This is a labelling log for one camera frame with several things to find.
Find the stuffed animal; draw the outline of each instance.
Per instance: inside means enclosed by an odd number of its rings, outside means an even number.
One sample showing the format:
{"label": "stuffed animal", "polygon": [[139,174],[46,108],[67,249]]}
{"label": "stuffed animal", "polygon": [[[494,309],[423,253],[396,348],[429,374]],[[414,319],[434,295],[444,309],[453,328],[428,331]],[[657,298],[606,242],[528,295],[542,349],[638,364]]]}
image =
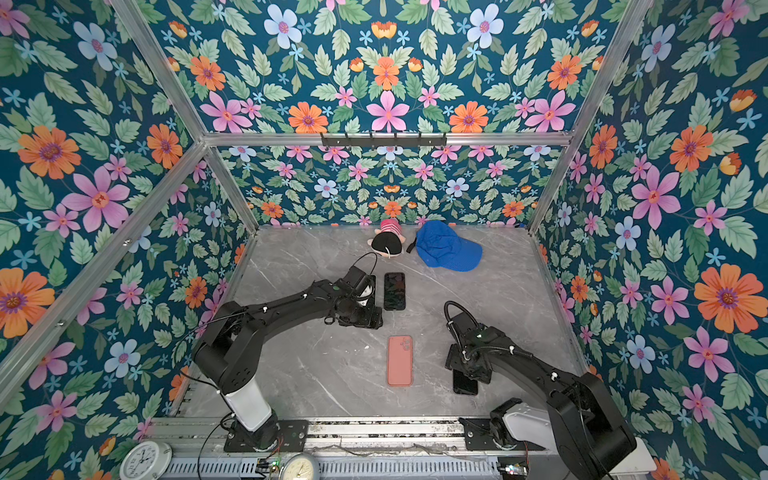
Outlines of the stuffed animal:
{"label": "stuffed animal", "polygon": [[402,253],[405,242],[400,223],[396,218],[388,218],[382,220],[381,228],[376,229],[376,236],[368,240],[368,245],[382,257],[392,258]]}

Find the phone screen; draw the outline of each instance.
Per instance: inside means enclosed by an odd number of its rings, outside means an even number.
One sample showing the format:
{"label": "phone screen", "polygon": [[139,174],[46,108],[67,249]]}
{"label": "phone screen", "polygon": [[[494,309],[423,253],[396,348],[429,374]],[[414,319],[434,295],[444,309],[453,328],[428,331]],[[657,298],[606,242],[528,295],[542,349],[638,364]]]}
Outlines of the phone screen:
{"label": "phone screen", "polygon": [[384,274],[384,310],[406,309],[406,275],[403,272]]}

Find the white clock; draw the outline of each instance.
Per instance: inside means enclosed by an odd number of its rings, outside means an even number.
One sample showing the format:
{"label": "white clock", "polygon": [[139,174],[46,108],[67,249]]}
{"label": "white clock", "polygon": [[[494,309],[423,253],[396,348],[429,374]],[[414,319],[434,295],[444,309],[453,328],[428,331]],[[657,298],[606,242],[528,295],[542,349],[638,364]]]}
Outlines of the white clock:
{"label": "white clock", "polygon": [[156,480],[170,464],[170,445],[142,442],[126,455],[120,465],[120,480]]}

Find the gray marble floor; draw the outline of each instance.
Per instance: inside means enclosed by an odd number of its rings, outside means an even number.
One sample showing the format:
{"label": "gray marble floor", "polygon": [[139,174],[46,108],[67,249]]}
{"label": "gray marble floor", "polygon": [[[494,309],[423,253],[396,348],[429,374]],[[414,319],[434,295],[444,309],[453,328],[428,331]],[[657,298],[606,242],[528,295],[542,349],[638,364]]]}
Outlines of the gray marble floor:
{"label": "gray marble floor", "polygon": [[[406,275],[407,308],[384,311],[378,330],[326,326],[321,319],[287,330],[264,345],[257,380],[278,415],[487,415],[512,396],[528,394],[494,374],[477,396],[452,391],[445,357],[452,343],[442,312],[456,300],[487,325],[506,332],[544,361],[575,372],[574,350],[558,324],[547,287],[523,229],[456,227],[459,235],[480,243],[480,265],[468,273],[427,267],[414,251],[379,258],[377,305],[382,305],[386,272]],[[405,227],[406,242],[415,228]],[[260,230],[248,270],[235,293],[240,304],[276,300],[307,288],[313,281],[334,281],[362,253],[372,230],[304,227]],[[372,258],[361,260],[370,268]],[[387,339],[413,338],[413,385],[387,385]],[[181,415],[220,416],[226,406],[213,389],[198,384]]]}

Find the pink flower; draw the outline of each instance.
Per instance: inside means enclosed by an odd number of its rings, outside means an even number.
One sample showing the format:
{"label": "pink flower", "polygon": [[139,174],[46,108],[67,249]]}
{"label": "pink flower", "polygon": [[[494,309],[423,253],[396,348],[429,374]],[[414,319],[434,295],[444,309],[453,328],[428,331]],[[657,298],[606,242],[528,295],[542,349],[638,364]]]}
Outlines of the pink flower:
{"label": "pink flower", "polygon": [[574,304],[576,304],[576,301],[573,299],[573,297],[569,297],[565,293],[565,289],[560,290],[560,304],[563,306],[563,312],[565,312],[565,316],[568,318],[568,322],[576,323],[574,313],[571,312],[571,309],[574,307]]}
{"label": "pink flower", "polygon": [[440,98],[440,94],[435,91],[435,87],[429,87],[429,90],[422,88],[422,96],[419,97],[419,101],[424,102],[424,108],[427,108],[429,105],[437,105],[438,98]]}
{"label": "pink flower", "polygon": [[253,120],[256,117],[261,118],[261,112],[259,110],[261,110],[261,105],[254,104],[253,100],[250,98],[247,101],[246,100],[240,101],[240,113],[248,114],[248,118],[250,118],[251,120]]}
{"label": "pink flower", "polygon": [[117,301],[123,302],[123,308],[128,310],[131,308],[131,304],[138,305],[141,302],[139,295],[144,292],[144,289],[139,287],[136,282],[131,282],[129,285],[125,283],[120,285],[120,291],[122,293],[118,295]]}
{"label": "pink flower", "polygon": [[74,343],[66,342],[44,356],[43,360],[38,364],[38,368],[29,377],[29,387],[33,390],[40,388],[40,385],[48,377],[48,370],[51,371],[51,375],[64,375],[67,372],[67,363],[64,360],[60,360],[60,358],[69,355],[72,353],[72,350],[74,350]]}
{"label": "pink flower", "polygon": [[623,303],[629,303],[632,308],[637,306],[637,301],[642,300],[643,296],[638,292],[640,289],[640,282],[633,283],[628,278],[624,279],[624,285],[619,290],[624,294],[624,298],[621,299]]}
{"label": "pink flower", "polygon": [[694,411],[694,418],[697,422],[701,423],[703,419],[710,422],[715,421],[715,415],[710,412],[710,408],[715,406],[715,401],[708,396],[702,397],[701,387],[698,383],[694,385],[693,391],[686,386],[683,387],[683,393],[688,397],[683,400],[683,407]]}
{"label": "pink flower", "polygon": [[497,176],[498,176],[498,177],[500,177],[501,175],[503,175],[503,174],[504,174],[504,169],[505,169],[505,168],[506,168],[506,167],[504,166],[504,164],[502,163],[502,161],[498,161],[498,162],[496,162],[495,164],[489,163],[489,164],[488,164],[488,169],[487,169],[485,172],[486,172],[488,175],[490,175],[490,176],[491,176],[491,178],[493,178],[493,177],[497,177]]}
{"label": "pink flower", "polygon": [[68,419],[78,412],[78,407],[70,406],[77,399],[77,393],[70,393],[65,398],[61,390],[56,390],[56,393],[51,397],[51,405],[40,405],[35,410],[38,417],[41,417],[37,432],[42,432],[49,425],[53,432],[61,430],[61,427],[64,425],[64,419]]}
{"label": "pink flower", "polygon": [[576,180],[576,183],[581,181],[581,175],[587,173],[587,168],[584,166],[585,163],[587,163],[587,154],[580,155],[576,153],[576,157],[568,165],[572,170],[571,180]]}
{"label": "pink flower", "polygon": [[661,210],[664,209],[668,214],[677,212],[680,209],[680,202],[672,195],[665,195],[665,193],[672,191],[677,186],[677,180],[680,178],[680,174],[672,172],[664,176],[664,179],[659,183],[659,169],[655,166],[651,166],[648,169],[648,175],[646,182],[648,186],[635,185],[632,187],[632,194],[638,200],[642,200],[637,206],[635,206],[632,212],[632,217],[639,219],[645,217],[648,214],[648,223],[650,227],[656,230],[661,224]]}
{"label": "pink flower", "polygon": [[586,345],[592,342],[592,332],[589,331],[589,327],[586,325],[581,326],[581,333],[578,334]]}
{"label": "pink flower", "polygon": [[134,435],[134,440],[137,442],[140,442],[145,436],[151,435],[152,431],[154,430],[152,424],[152,417],[144,420],[143,422],[139,422],[139,424],[136,426],[136,434]]}
{"label": "pink flower", "polygon": [[595,204],[600,202],[600,195],[605,192],[605,186],[603,183],[603,174],[598,174],[596,177],[594,174],[589,175],[589,184],[584,185],[584,191],[587,193],[587,203],[594,202]]}
{"label": "pink flower", "polygon": [[381,106],[371,104],[366,107],[368,113],[379,117],[371,124],[371,130],[379,131],[384,127],[387,133],[391,133],[393,127],[395,130],[405,130],[406,123],[400,117],[407,114],[410,107],[406,104],[395,105],[395,95],[389,90],[382,93],[381,101]]}
{"label": "pink flower", "polygon": [[515,105],[515,110],[517,110],[515,112],[516,117],[522,116],[523,118],[528,118],[528,114],[532,114],[536,111],[535,102],[523,97],[523,101]]}
{"label": "pink flower", "polygon": [[229,128],[230,132],[239,134],[243,131],[240,127],[250,127],[253,125],[252,121],[243,115],[238,115],[240,113],[240,102],[238,100],[228,101],[225,107],[224,100],[214,92],[208,94],[208,99],[213,105],[202,104],[200,109],[206,115],[216,117],[216,120],[214,120],[214,129],[216,131],[225,131]]}
{"label": "pink flower", "polygon": [[344,87],[339,87],[336,99],[339,101],[340,107],[346,105],[349,108],[352,108],[352,102],[357,101],[357,97],[352,94],[352,88],[345,89]]}
{"label": "pink flower", "polygon": [[599,228],[598,220],[600,220],[600,217],[590,212],[587,218],[584,219],[584,231],[594,235],[594,232],[598,231]]}
{"label": "pink flower", "polygon": [[288,158],[296,157],[296,161],[300,164],[304,163],[305,158],[312,158],[309,145],[289,145],[286,148],[288,149],[288,152],[286,153]]}
{"label": "pink flower", "polygon": [[728,350],[727,340],[715,339],[710,344],[710,334],[702,326],[696,330],[696,337],[699,339],[698,342],[690,336],[683,339],[685,346],[696,352],[688,357],[688,365],[695,369],[704,365],[704,373],[707,374],[707,378],[712,382],[717,381],[717,369],[725,373],[736,372],[730,360],[720,356],[721,353],[725,353]]}
{"label": "pink flower", "polygon": [[72,175],[74,184],[85,193],[69,194],[61,204],[72,210],[88,209],[83,217],[86,232],[97,230],[101,226],[101,217],[110,227],[118,228],[128,218],[128,210],[117,203],[128,198],[131,190],[125,185],[115,185],[110,188],[109,172],[105,168],[97,168],[94,174],[95,185],[81,174]]}
{"label": "pink flower", "polygon": [[69,230],[80,230],[80,225],[74,221],[78,217],[78,212],[67,212],[64,205],[59,204],[56,206],[56,211],[47,210],[43,212],[45,218],[49,219],[48,225],[45,229],[49,232],[58,230],[59,235],[64,238],[69,236]]}
{"label": "pink flower", "polygon": [[16,30],[16,33],[24,38],[29,38],[29,32],[22,23],[29,22],[27,14],[21,10],[12,10],[12,0],[0,0],[0,33],[10,35]]}
{"label": "pink flower", "polygon": [[293,169],[293,165],[286,165],[285,162],[280,162],[280,165],[277,166],[277,171],[280,173],[281,177],[285,177],[288,180],[293,178],[293,175],[296,175],[296,171]]}
{"label": "pink flower", "polygon": [[750,6],[745,5],[744,0],[723,0],[723,11],[710,17],[710,25],[715,26],[710,32],[710,40],[717,37],[721,32],[723,32],[723,37],[730,36],[735,23],[746,17],[748,13],[750,13]]}
{"label": "pink flower", "polygon": [[326,7],[333,12],[333,9],[336,7],[336,4],[339,5],[346,5],[346,0],[326,0]]}
{"label": "pink flower", "polygon": [[354,177],[355,180],[359,181],[361,178],[368,178],[367,171],[368,169],[362,166],[358,161],[354,167],[349,168],[349,177]]}
{"label": "pink flower", "polygon": [[552,130],[558,131],[565,128],[565,121],[560,118],[562,115],[570,114],[575,108],[575,104],[565,104],[565,90],[560,90],[552,97],[552,102],[549,103],[543,98],[536,100],[535,108],[539,113],[538,115],[531,115],[531,117],[525,121],[525,124],[529,127],[538,125],[536,131],[549,131],[549,127]]}
{"label": "pink flower", "polygon": [[673,290],[672,279],[667,277],[664,279],[664,289],[662,290],[658,285],[651,285],[650,291],[661,300],[655,300],[650,308],[654,312],[664,311],[664,319],[667,321],[667,325],[674,323],[674,314],[681,316],[682,318],[688,318],[688,308],[683,305],[682,302],[688,298],[688,289],[679,287]]}
{"label": "pink flower", "polygon": [[208,166],[205,161],[201,160],[197,162],[197,165],[194,167],[194,172],[192,172],[192,180],[194,180],[194,183],[199,183],[200,180],[205,180],[208,178],[208,176],[205,173],[205,169]]}
{"label": "pink flower", "polygon": [[427,5],[429,3],[429,6],[432,7],[432,10],[437,10],[440,8],[440,0],[419,0],[419,2],[422,5]]}
{"label": "pink flower", "polygon": [[414,168],[413,170],[416,172],[416,178],[420,178],[422,180],[426,180],[427,178],[432,177],[432,176],[435,175],[435,172],[432,171],[433,168],[434,168],[433,165],[429,165],[427,167],[427,164],[422,162],[421,165],[419,165],[418,167]]}
{"label": "pink flower", "polygon": [[333,159],[333,163],[336,165],[341,164],[342,158],[349,158],[349,152],[344,150],[344,147],[320,147],[320,151],[324,151],[323,160],[330,161]]}
{"label": "pink flower", "polygon": [[707,203],[706,210],[703,208],[696,209],[696,215],[699,219],[694,222],[694,227],[704,228],[704,233],[709,236],[712,234],[712,227],[715,227],[718,230],[725,228],[725,222],[723,222],[721,218],[727,211],[728,209],[725,207],[715,209],[715,200],[710,200],[709,203]]}
{"label": "pink flower", "polygon": [[109,177],[112,180],[120,179],[121,182],[125,182],[128,180],[128,177],[126,175],[130,175],[134,173],[133,170],[125,166],[125,158],[120,157],[119,159],[115,157],[114,155],[109,156],[109,163],[104,164],[104,168],[112,172]]}
{"label": "pink flower", "polygon": [[635,157],[634,158],[634,167],[629,169],[629,173],[633,174],[633,180],[638,181],[639,179],[645,180],[645,177],[647,174],[645,173],[646,170],[650,168],[650,162],[648,161],[648,156],[643,155],[640,158]]}
{"label": "pink flower", "polygon": [[176,202],[181,202],[182,204],[187,202],[187,198],[184,196],[184,194],[189,190],[190,188],[186,184],[179,185],[179,188],[173,192],[170,196],[170,204],[175,205]]}
{"label": "pink flower", "polygon": [[483,161],[486,157],[493,157],[492,145],[472,145],[469,151],[470,157],[477,157],[477,161]]}
{"label": "pink flower", "polygon": [[100,286],[96,289],[94,295],[88,301],[88,304],[78,313],[78,323],[85,325],[91,318],[91,313],[95,313],[97,315],[104,313],[104,304],[102,302],[98,302],[97,300],[103,299],[104,295],[106,294],[107,289],[103,286]]}
{"label": "pink flower", "polygon": [[432,158],[439,158],[440,164],[445,165],[445,162],[450,160],[456,160],[458,155],[457,151],[461,150],[459,145],[445,145],[443,148],[432,152]]}
{"label": "pink flower", "polygon": [[190,228],[188,227],[190,219],[184,218],[184,214],[171,215],[170,221],[173,222],[173,224],[170,226],[170,229],[176,232],[176,235],[179,237],[190,231]]}

